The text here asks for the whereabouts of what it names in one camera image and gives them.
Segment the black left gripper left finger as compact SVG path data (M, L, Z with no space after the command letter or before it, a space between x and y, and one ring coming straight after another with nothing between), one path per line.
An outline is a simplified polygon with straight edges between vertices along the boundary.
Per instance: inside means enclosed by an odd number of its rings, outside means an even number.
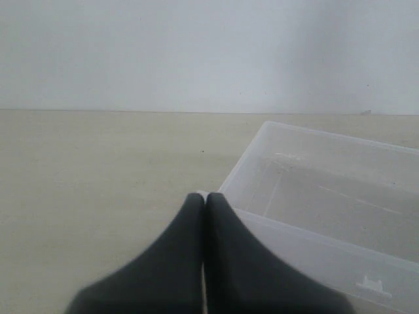
M188 194L152 245L80 290L66 313L201 313L204 208L201 194Z

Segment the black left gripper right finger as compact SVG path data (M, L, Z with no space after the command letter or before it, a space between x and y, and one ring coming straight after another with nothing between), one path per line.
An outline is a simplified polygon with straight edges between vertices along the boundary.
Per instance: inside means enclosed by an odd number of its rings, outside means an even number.
M204 275L209 313L353 313L341 293L269 251L221 193L207 196Z

